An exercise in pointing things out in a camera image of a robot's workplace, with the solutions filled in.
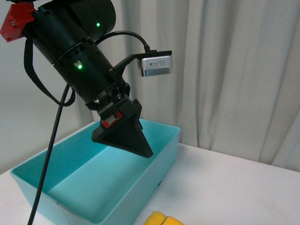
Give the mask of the black gripper red rail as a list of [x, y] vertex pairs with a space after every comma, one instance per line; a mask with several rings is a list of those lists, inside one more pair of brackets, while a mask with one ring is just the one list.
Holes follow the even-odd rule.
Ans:
[[129, 84], [121, 78], [85, 104], [100, 116], [100, 126], [92, 132], [91, 139], [150, 158], [153, 151], [139, 121], [142, 105], [136, 99], [131, 101], [129, 93]]

